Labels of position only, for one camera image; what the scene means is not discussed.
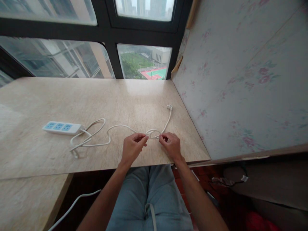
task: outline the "white power strip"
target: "white power strip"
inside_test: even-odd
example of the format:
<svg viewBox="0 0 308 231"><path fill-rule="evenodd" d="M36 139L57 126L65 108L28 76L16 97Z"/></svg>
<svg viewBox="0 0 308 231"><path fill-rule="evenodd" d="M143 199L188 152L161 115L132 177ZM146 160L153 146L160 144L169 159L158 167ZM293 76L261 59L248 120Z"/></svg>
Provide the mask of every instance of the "white power strip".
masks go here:
<svg viewBox="0 0 308 231"><path fill-rule="evenodd" d="M84 127L81 124L49 121L42 129L50 133L77 135Z"/></svg>

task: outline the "green court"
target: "green court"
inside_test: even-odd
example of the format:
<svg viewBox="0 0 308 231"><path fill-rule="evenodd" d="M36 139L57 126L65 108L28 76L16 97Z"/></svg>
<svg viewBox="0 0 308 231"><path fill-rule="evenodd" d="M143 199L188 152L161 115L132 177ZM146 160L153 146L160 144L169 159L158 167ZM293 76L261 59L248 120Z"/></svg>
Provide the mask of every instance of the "green court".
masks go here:
<svg viewBox="0 0 308 231"><path fill-rule="evenodd" d="M159 79L165 79L166 77L166 70L167 68L163 68L160 70L155 70L155 71L151 71L151 72L147 72L148 76L154 77L155 75L159 75Z"/></svg>

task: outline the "window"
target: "window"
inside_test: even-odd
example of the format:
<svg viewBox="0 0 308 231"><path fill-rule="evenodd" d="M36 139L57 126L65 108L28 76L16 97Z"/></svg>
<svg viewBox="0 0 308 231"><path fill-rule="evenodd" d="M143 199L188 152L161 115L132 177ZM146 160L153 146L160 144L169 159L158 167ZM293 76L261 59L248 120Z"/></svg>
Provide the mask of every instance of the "window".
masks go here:
<svg viewBox="0 0 308 231"><path fill-rule="evenodd" d="M118 44L117 47L125 79L166 79L172 48L125 44ZM155 61L158 60L158 53L162 54L164 63Z"/></svg>
<svg viewBox="0 0 308 231"><path fill-rule="evenodd" d="M65 52L63 55L65 56L65 58L68 60L68 62L72 67L76 67L76 63L74 62L69 52Z"/></svg>
<svg viewBox="0 0 308 231"><path fill-rule="evenodd" d="M119 16L171 21L174 0L116 0Z"/></svg>
<svg viewBox="0 0 308 231"><path fill-rule="evenodd" d="M112 78L108 54L96 42L0 36L0 45L34 76Z"/></svg>
<svg viewBox="0 0 308 231"><path fill-rule="evenodd" d="M1 0L3 18L96 26L91 0Z"/></svg>
<svg viewBox="0 0 308 231"><path fill-rule="evenodd" d="M0 88L12 81L13 79L10 76L0 70Z"/></svg>
<svg viewBox="0 0 308 231"><path fill-rule="evenodd" d="M170 79L191 5L192 0L0 0L0 70L13 79ZM125 44L134 50L125 54Z"/></svg>

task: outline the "window frame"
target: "window frame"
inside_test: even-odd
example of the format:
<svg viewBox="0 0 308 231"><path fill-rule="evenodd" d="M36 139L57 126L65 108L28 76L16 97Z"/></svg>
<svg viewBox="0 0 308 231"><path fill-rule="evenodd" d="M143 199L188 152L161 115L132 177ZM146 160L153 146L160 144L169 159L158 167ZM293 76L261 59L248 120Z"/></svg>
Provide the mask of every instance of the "window frame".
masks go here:
<svg viewBox="0 0 308 231"><path fill-rule="evenodd" d="M180 12L182 10L184 0L174 1L171 21L155 21L149 19L118 16L115 1L106 0L106 4L110 18L110 24L113 28L176 33L180 22Z"/></svg>
<svg viewBox="0 0 308 231"><path fill-rule="evenodd" d="M118 43L171 47L172 53L166 76L168 80L176 64L192 1L175 0L171 22L123 17L125 20L119 19L117 27L114 27L110 6L113 3L113 10L116 13L115 2L113 0L91 0L97 26L0 18L0 36L98 42L105 47L108 53L116 79L123 79L116 47ZM131 25L125 23L127 19L132 19L129 20ZM157 23L157 26L152 29L153 22ZM0 47L0 69L14 79L33 76L2 47Z"/></svg>

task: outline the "jeans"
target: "jeans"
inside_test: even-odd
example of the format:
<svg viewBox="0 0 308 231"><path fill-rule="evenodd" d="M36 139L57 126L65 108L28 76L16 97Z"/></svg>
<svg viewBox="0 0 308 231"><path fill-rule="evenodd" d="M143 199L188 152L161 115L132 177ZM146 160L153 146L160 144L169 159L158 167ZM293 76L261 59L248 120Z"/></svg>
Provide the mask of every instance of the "jeans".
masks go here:
<svg viewBox="0 0 308 231"><path fill-rule="evenodd" d="M171 165L131 168L111 215L107 231L153 230L152 204L157 230L193 230L192 221L174 181Z"/></svg>

